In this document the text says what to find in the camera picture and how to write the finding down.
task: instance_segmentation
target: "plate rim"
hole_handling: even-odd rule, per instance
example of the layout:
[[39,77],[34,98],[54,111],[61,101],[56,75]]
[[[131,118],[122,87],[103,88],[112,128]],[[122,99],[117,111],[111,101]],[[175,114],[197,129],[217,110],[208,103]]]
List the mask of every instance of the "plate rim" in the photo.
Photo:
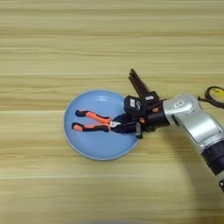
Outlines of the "plate rim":
[[71,143],[71,141],[68,139],[68,136],[67,136],[67,133],[66,133],[66,127],[65,127],[65,120],[66,120],[66,113],[67,113],[67,109],[68,107],[71,105],[71,103],[73,103],[77,98],[79,98],[81,95],[84,95],[84,94],[89,94],[89,93],[92,93],[92,92],[98,92],[98,91],[102,91],[102,92],[108,92],[108,93],[111,93],[111,94],[114,94],[114,95],[119,95],[121,96],[123,99],[124,97],[121,95],[121,94],[118,94],[116,92],[113,92],[113,91],[110,91],[110,90],[105,90],[105,89],[93,89],[93,90],[89,90],[89,91],[85,91],[81,94],[78,94],[77,96],[75,96],[66,106],[66,110],[64,112],[64,115],[63,115],[63,132],[64,132],[64,135],[66,136],[66,140],[68,141],[68,143],[70,144],[70,146],[73,148],[74,151],[77,151],[79,154],[81,154],[84,158],[90,158],[94,161],[98,160],[98,161],[110,161],[110,160],[115,160],[117,158],[121,158],[125,155],[127,155],[129,152],[131,152],[136,146],[137,146],[137,138],[136,138],[136,141],[135,143],[127,150],[125,151],[123,154],[119,155],[119,156],[116,156],[116,157],[111,157],[111,158],[97,158],[97,157],[91,157],[91,156],[88,156],[86,154],[84,154],[83,152],[79,151],[78,149],[76,149],[73,144]]

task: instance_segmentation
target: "orange pliers handle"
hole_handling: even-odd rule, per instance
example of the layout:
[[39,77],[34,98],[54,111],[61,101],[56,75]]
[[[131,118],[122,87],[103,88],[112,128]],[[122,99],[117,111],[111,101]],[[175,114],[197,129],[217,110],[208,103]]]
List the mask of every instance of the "orange pliers handle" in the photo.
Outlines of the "orange pliers handle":
[[100,115],[97,115],[96,113],[88,111],[88,110],[76,110],[75,114],[78,117],[88,117],[88,118],[91,118],[93,120],[96,120],[99,123],[109,124],[112,121],[112,119],[109,116],[100,116]]
[[97,115],[94,112],[88,111],[88,110],[76,110],[75,114],[78,117],[88,117],[91,118],[101,124],[99,125],[83,125],[81,123],[78,122],[73,122],[72,123],[72,129],[73,130],[78,130],[78,131],[95,131],[95,130],[101,130],[104,132],[109,132],[110,131],[110,127],[109,124],[112,121],[112,119],[109,116],[100,116]]
[[78,131],[104,131],[104,132],[109,132],[110,128],[108,125],[103,124],[103,125],[83,125],[81,123],[78,122],[73,122],[72,123],[72,129],[73,130],[78,130]]

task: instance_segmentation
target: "black cable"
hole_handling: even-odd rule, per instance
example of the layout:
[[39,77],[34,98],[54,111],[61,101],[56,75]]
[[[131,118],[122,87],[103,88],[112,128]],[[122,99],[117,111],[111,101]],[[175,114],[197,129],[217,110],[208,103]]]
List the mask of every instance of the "black cable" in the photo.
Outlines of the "black cable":
[[198,97],[198,100],[202,102],[209,102],[216,108],[224,109],[224,102],[217,101],[211,96],[211,91],[214,89],[219,89],[224,92],[224,88],[222,87],[209,87],[205,92],[205,98]]

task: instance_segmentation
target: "blue plate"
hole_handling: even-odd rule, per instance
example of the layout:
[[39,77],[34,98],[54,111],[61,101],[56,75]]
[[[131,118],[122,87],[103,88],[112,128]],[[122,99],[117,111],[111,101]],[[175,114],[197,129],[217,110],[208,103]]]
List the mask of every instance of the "blue plate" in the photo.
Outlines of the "blue plate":
[[130,152],[137,144],[135,134],[117,134],[110,131],[79,132],[71,128],[73,122],[83,124],[99,124],[86,117],[77,117],[76,109],[90,110],[100,116],[115,118],[124,113],[123,97],[119,94],[95,90],[86,92],[75,98],[66,109],[64,131],[67,141],[81,155],[96,160],[119,158]]

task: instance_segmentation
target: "wood grain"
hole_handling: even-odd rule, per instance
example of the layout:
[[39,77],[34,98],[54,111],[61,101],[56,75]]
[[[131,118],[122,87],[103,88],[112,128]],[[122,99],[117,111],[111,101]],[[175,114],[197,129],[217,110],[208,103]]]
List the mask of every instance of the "wood grain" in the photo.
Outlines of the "wood grain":
[[223,194],[179,129],[107,163],[62,130],[79,93],[134,94],[132,67],[173,97],[223,86],[223,61],[223,1],[1,0],[0,223],[224,223]]

